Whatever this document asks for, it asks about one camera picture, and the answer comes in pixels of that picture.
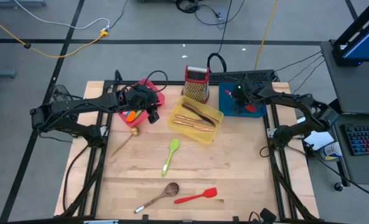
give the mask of red spatula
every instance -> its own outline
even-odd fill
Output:
[[[199,198],[199,197],[211,198],[211,197],[214,197],[216,195],[217,195],[217,189],[216,189],[216,187],[214,187],[212,189],[205,190],[200,195],[177,199],[176,201],[174,201],[174,203],[183,203],[183,202],[187,202],[189,200],[196,199],[196,198]]]

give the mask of green spatula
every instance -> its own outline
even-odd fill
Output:
[[[172,158],[173,152],[175,152],[179,148],[179,144],[180,142],[178,139],[173,139],[170,142],[170,154],[169,157],[167,158],[164,168],[162,169],[162,177],[165,177],[167,169],[169,168],[170,159]]]

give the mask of bottle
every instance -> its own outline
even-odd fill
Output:
[[[339,142],[333,142],[328,146],[323,147],[320,150],[321,157],[325,160],[332,160],[342,156],[342,151],[340,150]]]

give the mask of yellow cable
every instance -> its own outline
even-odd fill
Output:
[[[263,39],[261,40],[261,45],[260,45],[260,48],[259,48],[258,57],[256,58],[256,63],[255,63],[255,70],[258,68],[258,62],[259,62],[259,57],[260,57],[261,49],[263,48],[264,40],[267,37],[267,33],[269,31],[271,21],[273,20],[274,14],[276,13],[277,5],[278,5],[278,0],[276,0],[276,2],[274,3],[274,8],[271,11],[269,22],[267,23],[267,27],[266,27],[266,30],[264,31]]]
[[[27,45],[24,41],[22,41],[20,38],[16,37],[14,34],[12,34],[10,31],[8,31],[6,28],[4,28],[1,24],[0,24],[0,28],[2,28],[2,30],[4,30],[5,32],[7,32],[12,38],[16,39],[18,42],[22,43],[23,45]],[[95,39],[93,40],[92,42],[88,43],[88,44],[85,44],[79,48],[77,48],[76,50],[74,50],[73,52],[69,53],[69,54],[66,54],[66,55],[61,55],[61,56],[53,56],[53,55],[48,55],[46,53],[43,53],[41,52],[40,50],[37,50],[36,48],[34,47],[31,47],[30,49],[41,54],[41,55],[44,55],[46,57],[49,57],[49,58],[64,58],[64,57],[68,57],[70,55],[73,55],[75,53],[77,53],[79,50],[91,45],[91,44],[94,44],[95,42],[99,41],[102,37],[106,37],[108,35],[107,31],[105,30],[101,30],[100,31],[100,35]]]

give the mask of blue container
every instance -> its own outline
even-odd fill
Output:
[[[241,108],[241,113],[238,114],[232,110],[235,106],[234,99],[226,93],[226,90],[232,92],[234,90],[235,83],[225,82],[219,84],[219,110],[223,112],[225,116],[237,116],[248,118],[260,118],[267,113],[266,105],[255,104],[256,111],[250,113],[245,108]]]

